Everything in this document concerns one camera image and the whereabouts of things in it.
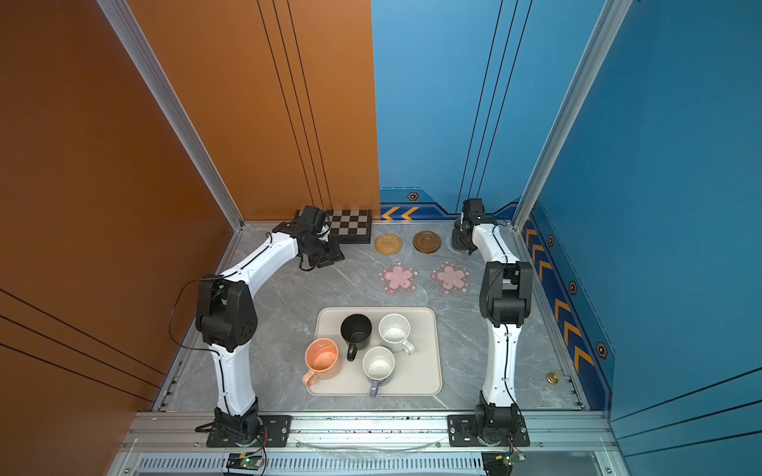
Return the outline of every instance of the mug handle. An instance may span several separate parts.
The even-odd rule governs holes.
[[[407,339],[402,341],[402,349],[407,353],[408,355],[415,352],[415,346]]]
[[[379,385],[381,384],[381,381],[379,380],[373,380],[373,383],[370,384],[370,396],[376,397],[376,395],[379,392]]]
[[[302,377],[302,383],[305,387],[312,387],[312,384],[315,383],[315,380],[318,378],[317,375],[312,370],[309,370],[304,376]]]
[[[354,357],[357,355],[357,345],[354,343],[349,344],[349,349],[347,350],[347,360],[350,362],[354,361]]]

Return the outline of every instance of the beige tray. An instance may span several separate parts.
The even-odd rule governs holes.
[[[415,352],[394,354],[394,373],[379,387],[379,396],[436,395],[442,389],[442,370],[439,364],[437,316],[429,308],[325,308],[318,314],[315,339],[327,337],[338,345],[341,371],[333,379],[318,379],[308,388],[313,395],[367,396],[370,380],[363,372],[365,352],[381,345],[378,327],[381,319],[397,313],[410,321],[410,337]],[[364,314],[373,324],[370,345],[357,352],[353,362],[347,361],[348,345],[341,338],[341,322],[349,315]]]

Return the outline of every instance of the brown wall panel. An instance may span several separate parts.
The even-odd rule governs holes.
[[[244,218],[379,214],[370,0],[129,5]]]
[[[0,343],[145,398],[0,347],[0,459],[101,474],[177,352],[177,291],[231,230],[96,2],[3,2],[0,43],[0,288],[160,371],[0,295],[0,315],[150,382],[0,319]],[[179,337],[192,314],[187,299]]]

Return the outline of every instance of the white mug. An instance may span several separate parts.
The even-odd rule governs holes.
[[[394,354],[386,347],[374,347],[363,357],[363,372],[370,379],[370,396],[375,397],[379,385],[384,383],[394,372]]]
[[[400,314],[389,314],[379,323],[379,334],[383,345],[392,352],[404,350],[408,355],[415,352],[415,346],[410,343],[410,322]]]

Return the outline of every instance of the chessboard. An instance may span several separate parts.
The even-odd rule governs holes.
[[[299,218],[302,210],[296,212]],[[325,219],[331,223],[331,235],[339,243],[370,243],[370,210],[326,210]]]

